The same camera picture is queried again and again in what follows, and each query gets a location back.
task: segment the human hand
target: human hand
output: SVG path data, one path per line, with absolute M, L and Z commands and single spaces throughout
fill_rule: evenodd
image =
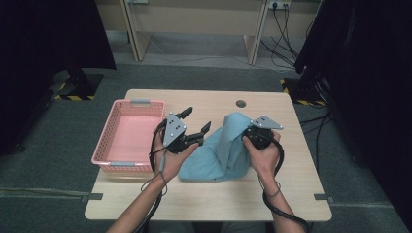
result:
M 279 142 L 281 135 L 274 130 L 272 130 L 272 132 L 274 140 Z M 264 150 L 258 150 L 254 147 L 248 137 L 244 136 L 242 139 L 245 147 L 251 155 L 252 167 L 255 169 L 257 174 L 261 178 L 273 178 L 276 164 L 279 161 L 279 149 L 271 143 Z
M 157 153 L 154 155 L 155 159 L 155 174 L 159 173 L 160 165 L 162 163 L 162 159 L 164 162 L 164 167 L 162 172 L 162 176 L 165 181 L 168 183 L 174 177 L 176 177 L 179 173 L 180 168 L 182 167 L 183 162 L 193 154 L 194 150 L 199 146 L 199 144 L 192 144 L 183 150 L 180 153 L 172 153 L 167 151 L 163 147 L 163 143 L 161 142 L 161 130 L 157 133 L 155 141 L 154 141 L 154 151 Z

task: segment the forearm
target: forearm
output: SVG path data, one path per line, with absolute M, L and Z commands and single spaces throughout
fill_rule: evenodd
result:
M 279 189 L 275 179 L 273 178 L 273 175 L 261 177 L 261 181 L 263 183 L 269 203 L 279 210 L 294 216 L 294 213 L 281 190 L 278 192 L 278 194 L 276 194 L 276 196 L 269 197 L 270 195 L 275 194 Z M 276 215 L 274 213 L 272 213 L 272 215 L 276 232 L 304 232 L 303 227 L 299 223 L 291 219 Z
M 164 182 L 161 176 L 155 177 L 121 214 L 108 232 L 132 232 L 135 230 L 142 223 L 163 188 Z

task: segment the cloth fold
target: cloth fold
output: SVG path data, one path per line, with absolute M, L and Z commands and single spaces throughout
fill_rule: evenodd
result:
M 184 182 L 222 182 L 242 178 L 251 166 L 242 133 L 251 120 L 234 112 L 224 117 L 223 127 L 205 139 L 186 159 L 179 172 Z

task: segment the laundry basket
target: laundry basket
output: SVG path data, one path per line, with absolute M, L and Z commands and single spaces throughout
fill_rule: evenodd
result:
M 151 173 L 153 133 L 164 116 L 160 100 L 116 100 L 91 162 L 107 173 Z

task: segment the gray carpet floor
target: gray carpet floor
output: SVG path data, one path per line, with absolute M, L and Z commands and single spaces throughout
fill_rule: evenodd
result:
M 104 74 L 94 100 L 52 99 L 26 136 L 26 150 L 0 156 L 0 232 L 104 232 L 112 224 L 84 216 L 98 172 L 90 160 L 113 102 L 128 89 L 281 92 L 280 79 L 298 77 L 267 69 L 126 64 L 119 64 L 118 71 L 86 72 Z M 57 74 L 54 88 L 66 77 Z M 328 112 L 294 107 L 299 120 Z M 333 213 L 332 220 L 315 223 L 313 232 L 407 232 L 371 172 L 353 161 L 333 117 L 326 122 L 319 139 L 318 130 L 311 131 L 319 121 L 302 126 L 314 161 L 319 159 Z

